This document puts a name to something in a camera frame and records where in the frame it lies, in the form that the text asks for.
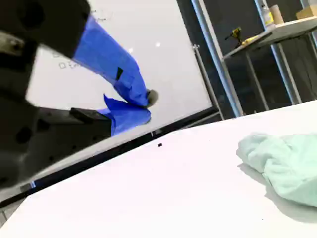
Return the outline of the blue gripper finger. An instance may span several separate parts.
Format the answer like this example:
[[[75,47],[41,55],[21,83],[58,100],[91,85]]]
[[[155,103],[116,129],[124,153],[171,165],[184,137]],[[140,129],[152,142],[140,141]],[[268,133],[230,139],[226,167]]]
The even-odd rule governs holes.
[[[24,98],[39,46],[102,76],[127,102],[150,107],[134,58],[97,22],[86,0],[3,0],[0,3],[1,89]]]
[[[144,125],[151,112],[144,107],[104,96],[105,109],[38,108],[34,124],[24,128],[28,144],[24,172],[36,174],[100,141]]]

